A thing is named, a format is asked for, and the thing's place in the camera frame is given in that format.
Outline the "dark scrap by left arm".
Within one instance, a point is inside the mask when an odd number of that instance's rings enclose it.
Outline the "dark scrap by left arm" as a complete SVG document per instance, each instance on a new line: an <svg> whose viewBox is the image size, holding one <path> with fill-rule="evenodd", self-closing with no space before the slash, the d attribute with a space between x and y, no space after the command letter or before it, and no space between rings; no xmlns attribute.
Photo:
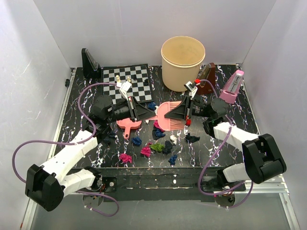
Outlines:
<svg viewBox="0 0 307 230"><path fill-rule="evenodd" d="M104 139L103 142L108 146L111 144L111 140L116 138L116 133L110 132Z"/></svg>

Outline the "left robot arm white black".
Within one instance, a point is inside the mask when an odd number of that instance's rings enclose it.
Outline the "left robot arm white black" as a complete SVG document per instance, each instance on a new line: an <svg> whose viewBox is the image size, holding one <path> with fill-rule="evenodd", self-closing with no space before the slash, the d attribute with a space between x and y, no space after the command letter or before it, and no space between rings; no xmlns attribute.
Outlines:
<svg viewBox="0 0 307 230"><path fill-rule="evenodd" d="M54 157L42 163L34 164L26 176L25 194L46 211L54 210L71 193L81 189L98 191L103 177L91 166L69 174L74 165L88 152L100 144L111 132L110 124L118 120L148 120L155 112L141 105L133 96L112 103L109 95L99 96L92 106L89 120L70 143Z"/></svg>

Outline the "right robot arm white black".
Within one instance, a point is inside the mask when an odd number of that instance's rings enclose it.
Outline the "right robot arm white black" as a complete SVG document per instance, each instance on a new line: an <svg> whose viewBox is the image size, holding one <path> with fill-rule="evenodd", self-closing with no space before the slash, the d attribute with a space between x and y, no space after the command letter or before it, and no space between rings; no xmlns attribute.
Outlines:
<svg viewBox="0 0 307 230"><path fill-rule="evenodd" d="M270 134L257 135L246 132L227 120L229 104L214 98L204 105L187 96L165 114L165 118L189 121L190 117L205 117L203 123L207 135L228 143L243 153L243 163L218 170L216 180L222 190L230 189L235 182L250 180L256 184L265 182L287 170L286 163Z"/></svg>

